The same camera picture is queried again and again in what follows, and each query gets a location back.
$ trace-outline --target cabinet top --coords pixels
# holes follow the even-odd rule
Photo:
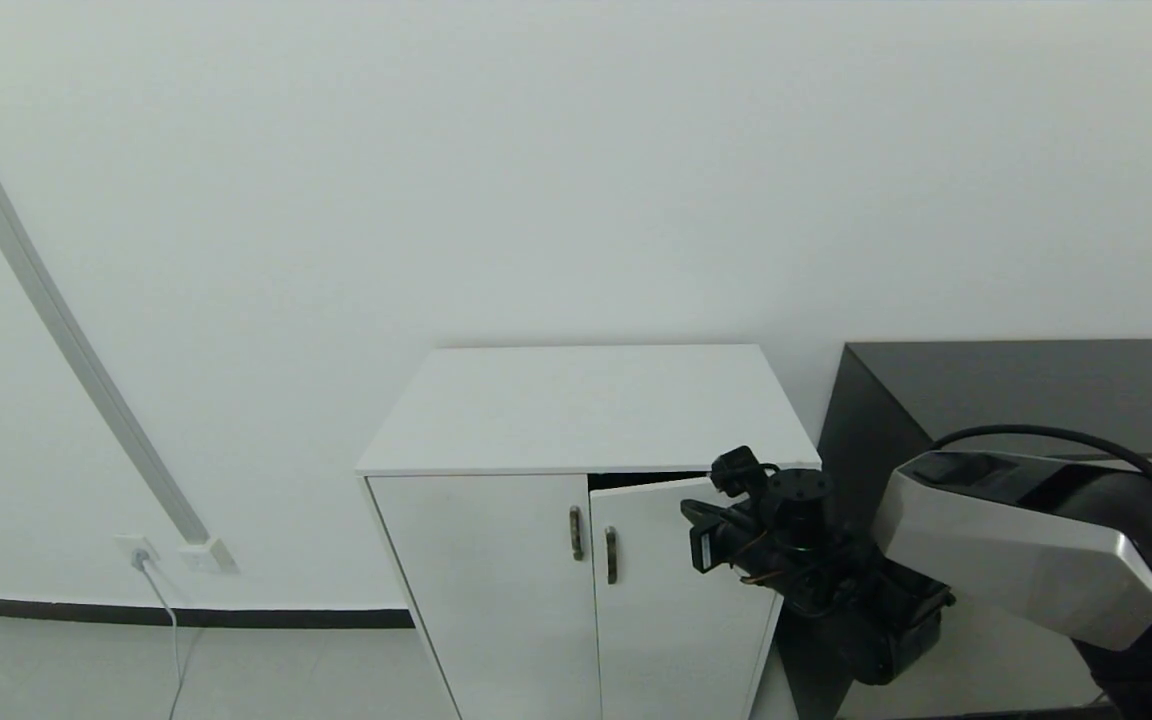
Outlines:
[[[820,464],[756,344],[434,350],[357,473],[708,470],[741,445]]]

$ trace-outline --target floor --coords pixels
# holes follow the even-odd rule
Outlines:
[[[415,630],[180,630],[177,720],[452,720]],[[780,661],[755,720],[794,717]],[[164,720],[172,630],[0,617],[0,720]]]
[[[1007,626],[988,609],[963,612],[952,622],[942,647],[896,683],[854,685],[841,715],[876,720],[1069,707],[1096,696],[1085,666],[1052,662],[1068,641]],[[1000,626],[1007,632],[986,632]],[[991,638],[1037,655],[1021,666],[991,661],[1016,655]],[[179,641],[187,674],[175,720],[453,718],[435,692],[434,670],[415,630],[187,628]],[[980,653],[963,669],[973,646]],[[0,720],[165,720],[174,691],[172,630],[165,626],[0,617]],[[750,720],[796,720],[774,652]]]

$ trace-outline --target black baseboard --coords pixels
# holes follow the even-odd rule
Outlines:
[[[415,628],[407,611],[197,611],[174,609],[184,628],[401,629]],[[0,617],[61,620],[67,623],[168,626],[161,607],[0,600]]]

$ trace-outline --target black cable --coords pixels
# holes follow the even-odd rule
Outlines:
[[[1081,433],[1078,430],[1066,430],[1066,429],[1051,429],[1046,425],[1028,425],[1028,424],[1001,424],[1001,425],[978,425],[973,429],[962,429],[957,432],[952,432],[929,447],[929,450],[941,450],[946,445],[960,441],[960,439],[967,439],[980,435],[1038,435],[1038,437],[1051,437],[1056,439],[1064,439],[1064,441],[1076,442],[1084,445],[1086,447],[1094,447],[1098,450],[1107,452],[1119,460],[1128,462],[1135,469],[1139,470],[1144,477],[1152,480],[1152,462],[1149,462],[1146,457],[1138,454],[1138,452],[1128,450],[1128,448],[1117,445],[1115,442],[1107,441],[1105,438],[1098,438],[1096,435],[1089,435],[1087,433]]]

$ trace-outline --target white power cord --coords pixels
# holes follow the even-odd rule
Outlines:
[[[172,609],[168,601],[164,600],[162,593],[159,592],[159,585],[154,583],[154,577],[152,577],[150,571],[145,569],[145,562],[147,560],[150,560],[150,553],[143,550],[137,550],[132,553],[132,568],[141,570],[141,574],[145,575],[145,579],[150,582],[150,589],[154,591],[156,597],[159,598],[159,602],[162,602],[162,609],[168,611],[168,617],[172,619],[172,660],[175,661],[175,669],[177,669],[177,691],[172,698],[172,710],[168,711],[168,720],[173,720],[175,717],[175,706],[177,706],[177,703],[180,702],[180,691],[184,688],[184,672],[182,670],[182,667],[180,667],[180,645],[177,643],[180,626],[175,619],[175,611]]]

